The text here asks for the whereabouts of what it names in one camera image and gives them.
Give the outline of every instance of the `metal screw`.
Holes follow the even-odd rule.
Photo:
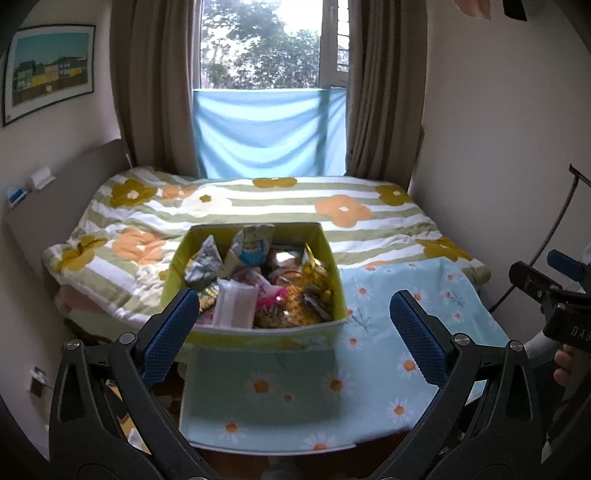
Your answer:
[[[467,345],[470,343],[468,335],[464,335],[463,333],[458,333],[453,339],[458,345]]]
[[[135,340],[135,335],[131,332],[123,333],[119,337],[119,343],[123,343],[124,345],[127,345],[127,344],[133,342],[134,340]]]
[[[514,350],[515,352],[521,352],[523,350],[523,344],[517,340],[512,340],[509,346],[511,347],[511,350]]]
[[[79,346],[80,346],[80,341],[78,340],[78,338],[74,338],[73,340],[70,340],[66,344],[66,348],[68,350],[76,350]]]

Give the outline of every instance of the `curtain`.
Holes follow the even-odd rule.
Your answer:
[[[113,99],[133,162],[194,177],[199,173],[191,111],[198,1],[116,0],[111,12]]]
[[[342,176],[345,96],[344,89],[195,90],[202,176]]]
[[[347,175],[407,189],[427,68],[426,0],[349,0]]]

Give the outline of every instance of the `striped duvet cover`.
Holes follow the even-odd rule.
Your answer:
[[[473,284],[490,277],[396,185],[350,177],[190,180],[138,167],[109,179],[65,244],[43,261],[114,318],[140,327],[162,310],[168,266],[198,223],[319,222],[340,269],[447,257]]]

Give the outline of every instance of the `hand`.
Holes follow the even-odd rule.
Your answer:
[[[554,379],[563,387],[569,382],[570,370],[573,367],[574,347],[563,345],[561,349],[556,350],[554,361],[560,368],[554,371]]]

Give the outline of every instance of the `brown curtain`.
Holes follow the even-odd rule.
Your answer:
[[[349,0],[347,175],[407,189],[427,68],[426,0]]]
[[[111,12],[113,98],[133,162],[194,177],[196,12],[199,0],[116,0]]]

